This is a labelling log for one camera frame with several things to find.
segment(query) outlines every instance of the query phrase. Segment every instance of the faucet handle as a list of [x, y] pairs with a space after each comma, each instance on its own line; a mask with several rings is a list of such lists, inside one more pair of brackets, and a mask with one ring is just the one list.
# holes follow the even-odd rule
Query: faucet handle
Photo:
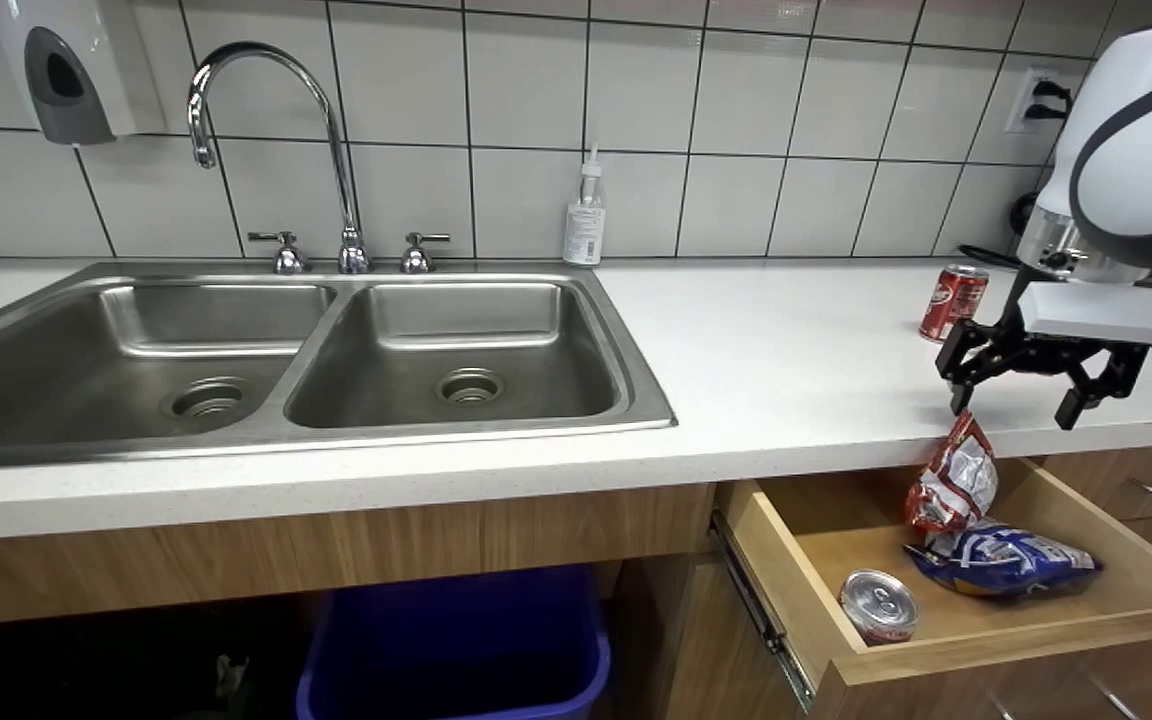
[[451, 238], [410, 233], [410, 252], [402, 261], [402, 271], [434, 271], [434, 257], [424, 244], [451, 244]]
[[272, 252], [272, 271], [309, 271], [292, 233], [247, 233], [252, 244], [282, 244]]

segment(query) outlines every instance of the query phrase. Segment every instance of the plastic bottle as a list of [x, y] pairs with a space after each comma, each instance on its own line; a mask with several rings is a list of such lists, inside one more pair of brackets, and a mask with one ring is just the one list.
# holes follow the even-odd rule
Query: plastic bottle
[[605, 230], [608, 230], [605, 165], [600, 150], [591, 150], [580, 165], [580, 197], [564, 212], [564, 244], [561, 244], [564, 265], [600, 265]]

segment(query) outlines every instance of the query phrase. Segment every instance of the sink drain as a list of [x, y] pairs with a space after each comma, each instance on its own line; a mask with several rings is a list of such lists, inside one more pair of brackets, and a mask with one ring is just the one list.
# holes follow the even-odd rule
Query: sink drain
[[485, 410], [502, 400], [502, 379], [489, 369], [455, 369], [442, 386], [446, 404]]
[[187, 386], [168, 410], [184, 420], [233, 416], [245, 404], [245, 390], [233, 378], [207, 378]]

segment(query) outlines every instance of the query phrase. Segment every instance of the snack bag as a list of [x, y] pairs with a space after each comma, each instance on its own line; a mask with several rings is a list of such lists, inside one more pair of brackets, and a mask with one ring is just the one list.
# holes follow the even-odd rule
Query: snack bag
[[1014, 523], [982, 523], [905, 553], [936, 584], [990, 599], [1050, 596], [1101, 571], [1093, 553]]
[[919, 481], [905, 494], [905, 521], [929, 542], [956, 537], [991, 508], [997, 494], [991, 445], [975, 416], [961, 413]]

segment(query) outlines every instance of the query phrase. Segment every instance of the open drawer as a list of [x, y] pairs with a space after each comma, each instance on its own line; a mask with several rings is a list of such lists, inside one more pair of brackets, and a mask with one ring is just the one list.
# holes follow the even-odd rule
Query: open drawer
[[[811, 716], [1152, 716], [1152, 545], [1055, 477], [1004, 464], [991, 517], [1093, 548], [1106, 571], [1068, 596], [972, 599], [905, 558], [907, 485], [911, 472], [853, 472], [725, 496], [720, 527]], [[836, 596], [857, 567], [911, 587], [907, 645], [868, 650], [847, 625]]]

